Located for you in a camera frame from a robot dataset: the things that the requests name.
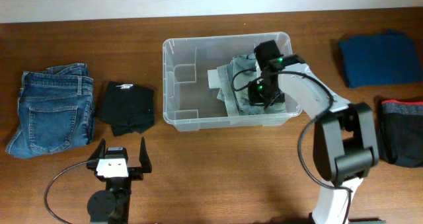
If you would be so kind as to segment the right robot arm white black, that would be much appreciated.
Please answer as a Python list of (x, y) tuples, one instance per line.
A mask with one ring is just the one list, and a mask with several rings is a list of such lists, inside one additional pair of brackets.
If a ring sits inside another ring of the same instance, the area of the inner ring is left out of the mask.
[(273, 40), (257, 45), (254, 54), (250, 104), (268, 108), (288, 95), (310, 117), (297, 142), (301, 166), (320, 187), (308, 223), (348, 223), (354, 194), (379, 161), (372, 109), (338, 96), (303, 58), (284, 56)]

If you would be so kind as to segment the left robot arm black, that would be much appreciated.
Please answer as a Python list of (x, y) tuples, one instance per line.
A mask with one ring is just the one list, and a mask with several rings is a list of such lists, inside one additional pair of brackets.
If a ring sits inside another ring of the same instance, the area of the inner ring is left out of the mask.
[(105, 189), (95, 192), (88, 200), (87, 212), (91, 223), (128, 223), (132, 182), (143, 180), (152, 172), (145, 140), (139, 148), (139, 166), (128, 166), (128, 152), (124, 147), (106, 148), (101, 140), (89, 157), (87, 168), (105, 183)]

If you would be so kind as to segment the teal blue shirt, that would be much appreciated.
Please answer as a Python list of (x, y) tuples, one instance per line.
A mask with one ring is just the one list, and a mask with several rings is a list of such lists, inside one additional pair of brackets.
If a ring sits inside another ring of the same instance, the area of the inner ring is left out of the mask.
[(403, 32), (353, 36), (339, 41), (338, 47), (343, 76), (351, 89), (422, 81), (415, 43)]

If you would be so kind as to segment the white label in bin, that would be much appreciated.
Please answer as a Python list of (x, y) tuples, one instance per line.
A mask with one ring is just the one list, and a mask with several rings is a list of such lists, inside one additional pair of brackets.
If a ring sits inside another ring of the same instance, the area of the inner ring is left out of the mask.
[(210, 89), (221, 88), (218, 71), (216, 69), (208, 70), (208, 87)]

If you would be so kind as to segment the folded dark blue jeans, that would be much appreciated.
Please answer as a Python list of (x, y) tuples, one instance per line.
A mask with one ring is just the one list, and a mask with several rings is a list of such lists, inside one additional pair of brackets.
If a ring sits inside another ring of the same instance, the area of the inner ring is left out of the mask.
[(85, 63), (24, 71), (19, 126), (5, 152), (20, 159), (88, 145), (94, 136), (93, 79)]

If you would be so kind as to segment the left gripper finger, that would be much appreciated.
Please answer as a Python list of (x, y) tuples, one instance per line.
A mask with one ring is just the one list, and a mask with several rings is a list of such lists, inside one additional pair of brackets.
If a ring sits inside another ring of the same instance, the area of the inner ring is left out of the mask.
[(143, 173), (152, 173), (152, 164), (147, 153), (145, 138), (141, 138), (139, 162)]
[(92, 155), (89, 157), (91, 161), (96, 161), (99, 159), (103, 159), (106, 153), (106, 141), (105, 139), (101, 139), (99, 145), (94, 150)]

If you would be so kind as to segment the clear plastic storage bin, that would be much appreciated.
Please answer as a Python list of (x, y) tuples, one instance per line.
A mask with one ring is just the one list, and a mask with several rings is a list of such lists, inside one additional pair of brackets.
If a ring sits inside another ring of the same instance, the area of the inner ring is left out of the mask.
[(286, 113), (228, 116), (219, 89), (208, 87), (208, 70), (227, 65), (235, 56), (250, 54), (261, 42), (274, 40), (280, 52), (292, 53), (284, 32), (171, 38), (163, 43), (163, 117), (178, 131), (240, 126), (280, 126), (302, 109), (286, 97)]

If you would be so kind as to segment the light blue jeans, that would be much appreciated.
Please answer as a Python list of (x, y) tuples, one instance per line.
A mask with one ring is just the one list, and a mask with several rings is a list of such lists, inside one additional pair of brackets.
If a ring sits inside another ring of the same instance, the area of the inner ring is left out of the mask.
[(228, 116), (252, 116), (261, 114), (286, 113), (285, 102), (275, 102), (265, 108), (264, 106), (252, 106), (248, 96), (248, 89), (241, 89), (257, 78), (255, 54), (235, 56), (227, 65), (217, 68), (217, 76), (220, 82), (220, 89), (217, 99), (225, 103)]

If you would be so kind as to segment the black shorts red grey waistband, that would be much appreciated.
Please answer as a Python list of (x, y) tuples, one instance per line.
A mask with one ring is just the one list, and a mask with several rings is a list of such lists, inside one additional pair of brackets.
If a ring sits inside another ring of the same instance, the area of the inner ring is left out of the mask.
[(382, 100), (377, 107), (379, 157), (406, 168), (422, 167), (422, 102)]

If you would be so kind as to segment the folded black garment white logo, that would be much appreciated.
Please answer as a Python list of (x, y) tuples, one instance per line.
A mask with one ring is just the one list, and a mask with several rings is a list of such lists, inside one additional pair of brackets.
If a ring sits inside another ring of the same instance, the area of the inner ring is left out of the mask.
[(96, 117), (110, 125), (114, 136), (143, 133), (155, 125), (154, 94), (148, 87), (111, 81)]

